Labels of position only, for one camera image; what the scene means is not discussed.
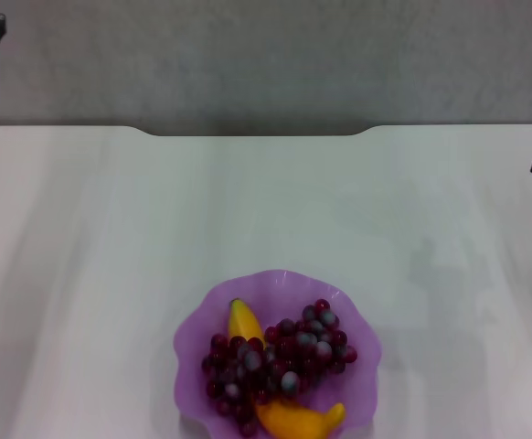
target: purple bowl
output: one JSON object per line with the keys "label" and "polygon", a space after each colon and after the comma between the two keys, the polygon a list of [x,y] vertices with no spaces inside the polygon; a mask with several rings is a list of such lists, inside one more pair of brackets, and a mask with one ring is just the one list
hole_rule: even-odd
{"label": "purple bowl", "polygon": [[[358,358],[347,365],[345,373],[328,377],[305,395],[302,403],[321,412],[337,402],[346,406],[346,420],[333,437],[372,421],[378,405],[377,372],[381,357],[378,336],[343,291],[286,270],[255,273],[215,286],[177,329],[175,402],[182,415],[203,423],[213,439],[239,437],[233,419],[222,418],[215,412],[205,394],[207,379],[201,371],[201,359],[208,353],[211,336],[228,332],[229,302],[237,297],[251,307],[262,329],[285,317],[297,320],[306,305],[326,299],[340,317],[340,328],[349,336],[348,343],[357,349]],[[266,439],[270,435],[260,430],[256,437]]]}

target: white table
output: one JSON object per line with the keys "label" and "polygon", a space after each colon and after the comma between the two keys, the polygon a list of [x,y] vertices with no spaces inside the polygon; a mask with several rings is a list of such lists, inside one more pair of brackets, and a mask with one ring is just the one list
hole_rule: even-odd
{"label": "white table", "polygon": [[0,439],[205,438],[173,402],[209,288],[288,268],[384,347],[373,428],[532,439],[532,126],[163,138],[0,128]]}

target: yellow banana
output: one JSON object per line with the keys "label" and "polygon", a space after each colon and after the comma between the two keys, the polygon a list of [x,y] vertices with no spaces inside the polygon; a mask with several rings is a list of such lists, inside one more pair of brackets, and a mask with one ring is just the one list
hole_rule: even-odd
{"label": "yellow banana", "polygon": [[[235,299],[229,304],[229,337],[252,337],[264,342],[260,322],[250,307]],[[296,402],[274,400],[255,405],[262,426],[275,439],[326,439],[346,418],[346,407],[334,405],[327,413],[306,409]]]}
{"label": "yellow banana", "polygon": [[260,322],[250,307],[240,299],[234,299],[229,303],[228,331],[229,338],[242,336],[249,340],[252,337],[257,337],[264,343]]}
{"label": "yellow banana", "polygon": [[343,404],[334,405],[327,413],[284,400],[256,404],[255,408],[263,427],[276,439],[326,439],[346,418]]}

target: gray wall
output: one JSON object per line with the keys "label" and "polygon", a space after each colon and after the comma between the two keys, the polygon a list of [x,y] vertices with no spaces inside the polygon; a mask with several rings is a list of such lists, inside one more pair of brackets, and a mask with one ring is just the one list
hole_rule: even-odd
{"label": "gray wall", "polygon": [[0,123],[532,123],[532,0],[4,0]]}

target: grape bunch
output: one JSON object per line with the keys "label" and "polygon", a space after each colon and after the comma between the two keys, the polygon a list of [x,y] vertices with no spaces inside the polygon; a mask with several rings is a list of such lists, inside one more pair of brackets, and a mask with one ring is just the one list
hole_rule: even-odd
{"label": "grape bunch", "polygon": [[264,339],[267,346],[258,338],[228,340],[216,334],[201,362],[208,378],[207,396],[221,416],[236,420],[243,437],[253,436],[259,428],[253,404],[295,398],[327,373],[343,373],[346,364],[357,359],[347,334],[339,329],[339,317],[324,299],[306,306],[302,319],[285,318],[268,327]]}

